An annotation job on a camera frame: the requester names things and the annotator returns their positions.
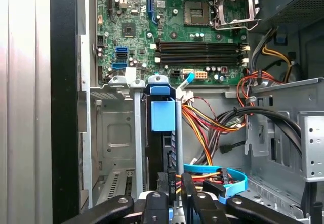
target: chip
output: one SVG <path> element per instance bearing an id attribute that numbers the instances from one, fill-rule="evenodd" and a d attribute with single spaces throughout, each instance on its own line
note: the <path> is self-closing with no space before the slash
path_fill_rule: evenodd
<path id="1" fill-rule="evenodd" d="M 186 1 L 184 3 L 184 24 L 209 26 L 208 3 Z"/>
<path id="2" fill-rule="evenodd" d="M 136 35 L 135 23 L 122 23 L 121 24 L 121 35 L 124 38 L 134 38 Z"/>

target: sata port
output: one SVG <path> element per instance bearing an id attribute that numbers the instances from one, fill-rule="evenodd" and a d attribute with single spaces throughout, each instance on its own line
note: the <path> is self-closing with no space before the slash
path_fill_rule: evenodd
<path id="1" fill-rule="evenodd" d="M 121 59 L 121 58 L 127 58 L 127 53 L 116 53 L 116 57 L 118 59 Z"/>

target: cable connector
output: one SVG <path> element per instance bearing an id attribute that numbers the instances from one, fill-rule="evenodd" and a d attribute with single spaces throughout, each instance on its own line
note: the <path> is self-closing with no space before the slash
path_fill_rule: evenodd
<path id="1" fill-rule="evenodd" d="M 222 154 L 225 154 L 233 150 L 233 146 L 231 144 L 221 145 L 219 146 L 219 150 L 221 151 Z"/>

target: yellow wire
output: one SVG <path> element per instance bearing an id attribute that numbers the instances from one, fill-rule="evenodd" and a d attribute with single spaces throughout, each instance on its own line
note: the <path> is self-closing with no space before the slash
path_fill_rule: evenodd
<path id="1" fill-rule="evenodd" d="M 275 50 L 268 49 L 267 45 L 265 45 L 262 48 L 262 53 L 265 54 L 265 55 L 276 56 L 276 57 L 284 60 L 285 62 L 287 62 L 288 70 L 287 70 L 286 75 L 285 75 L 285 77 L 283 79 L 283 81 L 285 83 L 287 83 L 288 82 L 288 79 L 289 79 L 289 74 L 290 74 L 290 71 L 291 71 L 291 66 L 292 66 L 290 60 L 284 54 L 282 54 L 282 53 L 280 53 L 278 51 L 275 51 Z"/>
<path id="2" fill-rule="evenodd" d="M 182 105 L 183 107 L 186 107 L 186 108 L 190 108 L 191 110 L 195 111 L 197 114 L 199 114 L 201 117 L 203 117 L 204 119 L 206 119 L 207 121 L 211 122 L 212 124 L 222 128 L 222 129 L 225 129 L 227 131 L 237 131 L 239 130 L 239 128 L 228 128 L 228 127 L 224 127 L 223 125 L 220 125 L 218 124 L 217 122 L 215 122 L 214 120 L 211 120 L 210 118 L 206 117 L 204 114 L 200 113 L 196 108 L 194 107 L 191 107 L 189 105 L 185 105 L 183 104 Z"/>
<path id="3" fill-rule="evenodd" d="M 199 142 L 201 143 L 203 149 L 204 149 L 204 152 L 205 152 L 205 155 L 206 155 L 206 158 L 207 158 L 207 163 L 209 166 L 213 166 L 213 162 L 212 162 L 212 159 L 210 158 L 209 156 L 209 153 L 207 151 L 207 148 L 205 147 L 205 144 L 204 144 L 204 141 L 203 141 L 203 138 L 202 136 L 200 135 L 199 133 L 199 130 L 197 129 L 196 125 L 194 124 L 194 122 L 192 121 L 192 119 L 189 117 L 189 115 L 186 113 L 186 112 L 183 112 L 184 116 L 187 118 L 187 120 L 189 121 L 191 127 L 193 128 L 193 131 L 195 132 L 196 136 L 198 137 L 198 140 Z"/>
<path id="4" fill-rule="evenodd" d="M 194 179 L 201 179 L 201 178 L 207 178 L 207 177 L 212 177 L 212 176 L 216 176 L 216 175 L 220 175 L 220 172 L 214 172 L 214 173 L 210 173 L 210 174 L 206 174 L 203 176 L 191 176 L 191 178 Z"/>
<path id="5" fill-rule="evenodd" d="M 196 186 L 196 189 L 202 190 L 203 188 L 202 188 L 202 186 Z M 180 191 L 181 191 L 181 188 L 178 188 L 176 191 L 176 194 L 178 194 Z"/>

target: blue plastic tab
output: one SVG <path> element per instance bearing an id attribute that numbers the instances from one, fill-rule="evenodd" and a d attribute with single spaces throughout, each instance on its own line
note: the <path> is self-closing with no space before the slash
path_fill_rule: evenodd
<path id="1" fill-rule="evenodd" d="M 195 79 L 194 73 L 190 73 L 187 77 L 187 82 L 190 84 L 193 82 L 194 79 Z"/>
<path id="2" fill-rule="evenodd" d="M 197 172 L 197 173 L 213 173 L 216 172 L 218 169 L 222 167 L 217 167 L 217 166 L 199 166 L 199 165 L 189 165 L 185 164 L 184 165 L 184 170 L 187 172 Z M 239 171 L 236 171 L 234 169 L 228 168 L 227 172 L 232 176 L 232 178 L 236 180 L 240 180 L 240 182 L 234 183 L 234 184 L 227 184 L 224 185 L 226 188 L 226 196 L 221 197 L 218 196 L 218 200 L 225 204 L 226 199 L 228 197 L 234 196 L 240 192 L 243 192 L 248 189 L 248 177 Z"/>
<path id="3" fill-rule="evenodd" d="M 176 104 L 175 101 L 151 102 L 152 131 L 176 130 Z"/>
<path id="4" fill-rule="evenodd" d="M 168 86 L 152 86 L 150 88 L 151 95 L 170 95 L 171 90 Z"/>

